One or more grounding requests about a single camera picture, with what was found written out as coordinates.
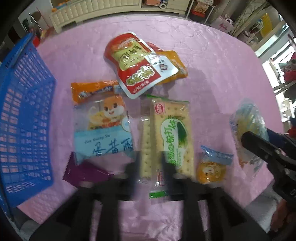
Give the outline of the person's right hand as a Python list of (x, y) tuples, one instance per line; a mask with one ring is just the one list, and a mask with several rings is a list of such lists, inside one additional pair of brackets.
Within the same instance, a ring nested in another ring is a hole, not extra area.
[(282, 199), (274, 212), (270, 228), (272, 231), (277, 232), (285, 223), (292, 221), (292, 213), (289, 213), (287, 202)]

